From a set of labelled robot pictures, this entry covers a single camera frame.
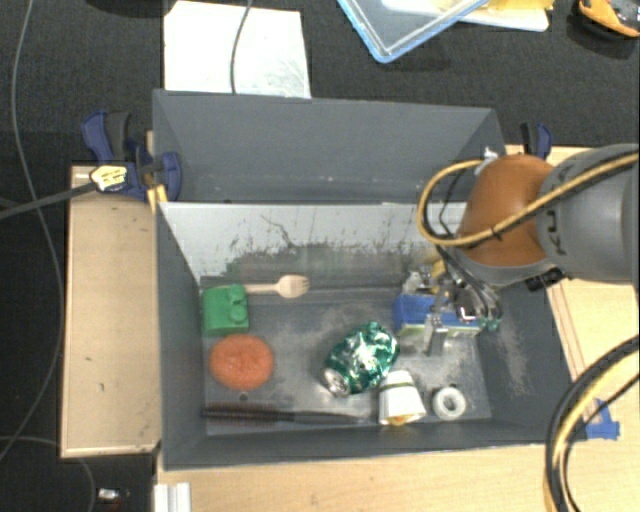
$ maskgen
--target black cable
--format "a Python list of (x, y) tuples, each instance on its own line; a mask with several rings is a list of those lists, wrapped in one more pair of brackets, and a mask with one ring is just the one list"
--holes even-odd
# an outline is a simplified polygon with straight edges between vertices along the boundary
[(240, 35), (242, 34), (242, 29), (244, 28), (244, 24), (247, 21), (247, 17), (249, 16), (249, 11), (253, 6), (253, 0), (247, 0), (247, 6), (244, 9), (244, 13), (242, 14), (242, 19), (240, 20), (240, 25), (238, 25), (238, 31), (236, 32), (236, 38), (233, 41), (233, 49), (231, 50), (231, 63), (229, 65), (229, 79), (231, 81), (231, 94), (238, 94), (236, 89), (236, 52), (238, 51), (238, 43), (240, 42)]
[(635, 336), (603, 355), (595, 363), (589, 366), (589, 368), (587, 368), (571, 385), (571, 387), (565, 392), (553, 413), (545, 441), (545, 477), (558, 512), (565, 512), (569, 510), (567, 503), (565, 502), (562, 482), (559, 479), (559, 468), (555, 467), (553, 463), (554, 444), (560, 425), (571, 408), (585, 393), (585, 391), (587, 391), (591, 384), (609, 368), (616, 365), (633, 352), (637, 352), (638, 347), (638, 336)]
[(442, 209), (440, 210), (440, 213), (438, 214), (438, 221), (440, 222), (440, 225), (443, 227), (443, 229), (445, 230), (445, 232), (447, 233), (447, 236), (453, 238), (453, 233), (449, 230), (449, 226), (447, 225), (447, 223), (444, 221), (443, 217), (444, 217), (444, 211), (447, 209), (447, 205), (449, 204), (449, 201), (451, 201), (451, 196), (453, 195), (453, 191), (456, 188), (456, 185), (458, 184), (458, 181), (460, 181), (460, 178), (462, 178), (462, 176), (468, 171), (469, 169), (462, 169), (461, 171), (459, 171), (453, 178), (453, 180), (451, 180), (451, 183), (449, 184), (449, 187), (447, 188), (447, 192), (446, 195), (444, 197), (444, 201), (442, 203)]
[(88, 192), (95, 192), (95, 191), (96, 191), (96, 186), (93, 182), (85, 183), (84, 185), (72, 188), (71, 190), (58, 192), (57, 194), (53, 194), (51, 196), (43, 197), (41, 199), (30, 201), (28, 203), (19, 204), (18, 206), (14, 206), (13, 208), (0, 211), (0, 221), (7, 219), (9, 217), (13, 217), (14, 215), (18, 215), (20, 213), (26, 213), (31, 210), (40, 209), (45, 206), (50, 206), (52, 204), (59, 203), (61, 201), (67, 201), (68, 199), (81, 196)]
[(575, 499), (573, 498), (573, 495), (571, 494), (571, 488), (569, 487), (569, 474), (568, 474), (569, 456), (571, 455), (571, 450), (573, 449), (573, 446), (575, 444), (575, 438), (577, 437), (577, 435), (580, 432), (582, 432), (587, 427), (587, 425), (589, 423), (591, 423), (593, 421), (593, 419), (598, 414), (600, 414), (602, 412), (602, 410), (604, 408), (611, 406), (616, 400), (618, 400), (622, 395), (624, 395), (627, 391), (629, 391), (639, 380), (640, 380), (640, 374), (637, 373), (633, 378), (629, 379), (624, 386), (622, 386), (620, 389), (618, 389), (618, 391), (616, 391), (613, 395), (611, 395), (607, 400), (602, 402), (598, 406), (598, 408), (593, 413), (591, 413), (587, 417), (586, 420), (584, 420), (584, 423), (579, 425), (567, 437), (567, 448), (565, 449), (563, 457), (562, 457), (562, 473), (561, 473), (561, 475), (564, 475), (564, 477), (563, 477), (563, 480), (564, 480), (563, 488), (565, 489), (565, 491), (567, 493), (567, 498), (569, 500), (569, 503), (571, 503), (571, 506), (577, 512), (580, 511), (580, 507), (578, 506), (578, 504), (576, 503)]
[[(462, 265), (460, 265), (444, 248), (436, 245), (436, 251), (438, 251), (438, 254), (442, 258), (442, 261), (444, 261), (447, 266), (454, 267), (458, 271), (458, 273), (462, 275), (465, 282), (467, 282), (469, 286), (471, 286), (476, 291), (476, 293), (478, 294), (478, 298), (480, 299), (480, 301), (482, 302), (482, 306), (484, 307), (485, 315), (488, 317), (491, 308), (489, 308), (489, 303), (486, 300), (484, 290), (480, 282), (476, 280), (476, 278), (473, 277), (467, 270), (465, 270)], [(496, 309), (496, 316), (500, 317), (501, 311), (497, 304)]]
[[(27, 186), (29, 188), (29, 192), (31, 194), (32, 200), (38, 201), (38, 195), (36, 194), (36, 190), (33, 185), (33, 180), (31, 179), (31, 172), (29, 171), (27, 159), (25, 157), (24, 149), (22, 147), (22, 141), (20, 139), (20, 130), (18, 127), (18, 109), (17, 109), (18, 69), (20, 66), (20, 56), (22, 54), (22, 48), (24, 46), (25, 35), (27, 33), (27, 28), (29, 26), (29, 20), (31, 19), (31, 13), (33, 11), (33, 4), (34, 4), (34, 0), (29, 0), (29, 3), (27, 4), (27, 10), (24, 16), (24, 21), (22, 23), (22, 28), (20, 29), (20, 37), (18, 39), (18, 46), (16, 48), (16, 56), (15, 56), (13, 68), (11, 71), (10, 104), (11, 104), (11, 125), (12, 125), (14, 136), (15, 136), (16, 149), (18, 151), (18, 156), (20, 158), (20, 164), (22, 167), (24, 178), (25, 178), (25, 181), (27, 182)], [(22, 419), (22, 422), (20, 423), (20, 425), (18, 426), (18, 428), (16, 429), (13, 435), (3, 436), (2, 438), (0, 438), (3, 441), (7, 441), (6, 446), (4, 447), (2, 452), (0, 452), (0, 464), (6, 458), (7, 454), (9, 453), (9, 451), (11, 450), (11, 448), (16, 442), (26, 441), (26, 442), (35, 442), (35, 443), (41, 443), (41, 444), (49, 444), (49, 445), (52, 444), (53, 446), (57, 446), (56, 443), (54, 443), (53, 441), (49, 441), (49, 440), (37, 438), (37, 437), (28, 437), (28, 436), (21, 435), (23, 430), (25, 429), (25, 427), (33, 417), (33, 414), (38, 408), (38, 405), (40, 404), (45, 391), (47, 390), (47, 388), (49, 387), (49, 384), (51, 383), (51, 380), (55, 373), (55, 369), (58, 362), (58, 354), (62, 349), (62, 340), (63, 340), (63, 334), (64, 334), (64, 287), (62, 282), (62, 270), (60, 268), (60, 261), (58, 260), (56, 248), (53, 243), (53, 239), (51, 237), (51, 232), (49, 231), (49, 227), (47, 226), (47, 222), (45, 221), (44, 214), (42, 213), (42, 210), (39, 207), (36, 207), (36, 212), (38, 214), (38, 219), (40, 221), (40, 226), (42, 227), (44, 238), (47, 242), (49, 254), (51, 255), (51, 262), (53, 265), (53, 271), (55, 275), (56, 288), (58, 293), (58, 332), (57, 332), (55, 347), (53, 351), (53, 356), (51, 357), (49, 368), (45, 375), (44, 381), (40, 386), (40, 390), (38, 391), (36, 397), (34, 398), (31, 404), (31, 407), (29, 408), (29, 411), (27, 412), (25, 417)], [(91, 500), (89, 502), (89, 506), (87, 509), (89, 512), (91, 512), (95, 504), (95, 481), (89, 466), (84, 461), (81, 461), (81, 464), (83, 464), (83, 468), (85, 469), (85, 472), (87, 473), (87, 477), (89, 478), (91, 487), (93, 488), (93, 491), (91, 493)]]

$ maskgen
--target wooden board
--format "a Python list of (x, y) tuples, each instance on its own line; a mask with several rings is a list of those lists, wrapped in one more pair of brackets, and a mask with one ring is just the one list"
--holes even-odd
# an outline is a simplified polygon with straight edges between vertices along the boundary
[[(74, 168), (73, 186), (91, 168)], [(71, 201), (62, 457), (151, 451), (160, 440), (151, 316), (153, 217), (121, 195)]]

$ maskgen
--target gray box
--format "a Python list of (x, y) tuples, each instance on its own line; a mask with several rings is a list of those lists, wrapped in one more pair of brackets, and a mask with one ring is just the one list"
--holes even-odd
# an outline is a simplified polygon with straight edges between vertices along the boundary
[[(462, 421), (443, 423), (430, 411), (420, 423), (383, 428), (374, 418), (377, 393), (337, 402), (316, 379), (346, 329), (390, 322), (407, 267), (433, 250), (414, 220), (429, 177), (486, 146), (504, 152), (493, 111), (156, 91), (154, 139), (156, 155), (177, 151), (184, 168), (180, 202), (157, 214), (167, 469), (544, 441), (571, 379), (546, 295), (523, 286), (502, 292), (498, 331), (449, 343), (437, 361), (403, 347), (397, 364), (412, 371), (427, 406), (443, 385), (467, 396)], [(468, 194), (468, 174), (454, 199)], [(271, 344), (276, 370), (249, 402), (357, 411), (369, 415), (367, 424), (225, 426), (200, 417), (211, 400), (240, 399), (208, 375), (215, 340), (201, 334), (202, 288), (285, 273), (309, 276), (312, 288), (296, 301), (250, 298), (252, 329)]]

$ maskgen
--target orange sponge ball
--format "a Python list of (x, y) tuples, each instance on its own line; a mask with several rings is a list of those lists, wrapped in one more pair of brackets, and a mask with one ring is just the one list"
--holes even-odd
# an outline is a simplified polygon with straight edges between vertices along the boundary
[(251, 391), (259, 388), (273, 372), (269, 346), (251, 334), (230, 334), (209, 352), (209, 370), (228, 388)]

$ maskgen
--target black floor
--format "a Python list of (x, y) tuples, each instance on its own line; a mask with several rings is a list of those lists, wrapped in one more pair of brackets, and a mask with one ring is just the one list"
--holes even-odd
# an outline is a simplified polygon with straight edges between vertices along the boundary
[[(130, 6), (136, 0), (90, 3)], [(27, 4), (0, 2), (0, 201), (30, 199), (10, 116), (11, 69)], [(256, 4), (302, 11), (316, 97), (493, 107), (509, 142), (519, 141), (526, 120), (544, 122), (556, 144), (638, 141), (638, 42), (598, 39), (575, 23), (565, 0), (556, 2), (546, 33), (458, 24), (390, 65), (370, 57), (335, 0)], [(35, 0), (17, 112), (39, 196), (65, 189), (71, 162), (89, 157), (79, 131), (87, 114), (128, 110), (134, 135), (151, 127), (150, 91), (162, 85), (161, 65), (159, 19), (107, 14), (84, 0)], [(64, 262), (65, 207), (44, 213)], [(0, 221), (0, 438), (14, 433), (42, 385), (58, 318), (53, 266), (37, 216)], [(59, 370), (24, 435), (58, 439)], [(0, 451), (4, 446), (0, 441)], [(30, 441), (11, 449), (0, 462), (2, 512), (87, 509), (90, 485), (82, 466), (63, 463), (56, 453)], [(97, 487), (121, 490), (121, 511), (149, 506), (151, 457), (88, 462)]]

